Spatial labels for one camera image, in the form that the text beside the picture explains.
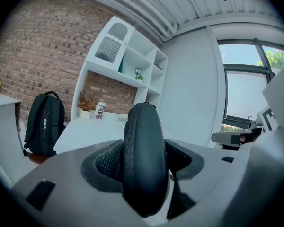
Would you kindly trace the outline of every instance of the backpack handle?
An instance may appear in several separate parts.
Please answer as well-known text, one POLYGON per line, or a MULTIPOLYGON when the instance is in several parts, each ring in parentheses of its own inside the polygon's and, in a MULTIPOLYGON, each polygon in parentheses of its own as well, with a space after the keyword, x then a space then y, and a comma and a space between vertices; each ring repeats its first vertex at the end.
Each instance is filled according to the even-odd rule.
POLYGON ((51 93, 54 94, 55 97, 59 99, 58 94, 56 94, 54 91, 48 91, 48 92, 46 92, 45 94, 47 95, 47 94, 51 94, 51 93))

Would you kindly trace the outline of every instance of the white flower pot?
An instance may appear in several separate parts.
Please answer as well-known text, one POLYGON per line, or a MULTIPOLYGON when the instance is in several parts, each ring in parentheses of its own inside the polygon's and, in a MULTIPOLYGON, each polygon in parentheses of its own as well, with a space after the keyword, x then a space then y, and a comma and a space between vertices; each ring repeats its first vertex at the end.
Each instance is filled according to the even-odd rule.
POLYGON ((82 109, 80 110, 81 119, 90 119, 90 117, 91 117, 91 111, 83 111, 82 109))

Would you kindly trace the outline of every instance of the white ceiling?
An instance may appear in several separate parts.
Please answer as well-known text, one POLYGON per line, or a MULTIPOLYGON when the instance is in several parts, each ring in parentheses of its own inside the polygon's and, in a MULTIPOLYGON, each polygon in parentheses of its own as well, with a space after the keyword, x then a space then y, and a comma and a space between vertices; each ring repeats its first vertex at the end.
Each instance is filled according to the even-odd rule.
POLYGON ((203 26, 257 23, 284 29, 277 11, 261 0, 97 0, 139 22, 161 41, 203 26))

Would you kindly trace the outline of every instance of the shelving unit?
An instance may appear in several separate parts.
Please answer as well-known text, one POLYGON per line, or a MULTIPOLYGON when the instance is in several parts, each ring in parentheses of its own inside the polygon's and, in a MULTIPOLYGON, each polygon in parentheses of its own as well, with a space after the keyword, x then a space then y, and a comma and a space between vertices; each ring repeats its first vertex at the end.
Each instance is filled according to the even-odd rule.
POLYGON ((71 120, 77 117, 77 103, 88 71, 104 75, 137 88, 134 104, 149 100, 160 105, 168 59, 133 26, 113 17, 100 32, 82 66, 74 92, 71 120), (135 79, 141 69, 143 82, 135 79))

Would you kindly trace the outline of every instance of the green foliage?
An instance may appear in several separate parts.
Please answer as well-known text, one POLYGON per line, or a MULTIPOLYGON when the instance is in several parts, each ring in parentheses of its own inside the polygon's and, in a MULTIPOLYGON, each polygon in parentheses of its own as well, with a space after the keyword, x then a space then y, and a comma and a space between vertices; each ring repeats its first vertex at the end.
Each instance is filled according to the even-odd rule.
MULTIPOLYGON (((282 68, 284 66, 284 52, 273 49, 274 52, 267 51, 266 56, 268 58, 269 64, 273 68, 282 68)), ((263 66, 262 62, 257 62, 258 66, 263 66)))
POLYGON ((141 75, 139 75, 139 76, 138 76, 138 80, 144 80, 144 77, 141 76, 141 75))
POLYGON ((233 127, 227 127, 227 126, 223 126, 221 127, 221 133, 227 133, 227 132, 240 132, 240 131, 245 131, 245 129, 241 129, 241 128, 233 128, 233 127))

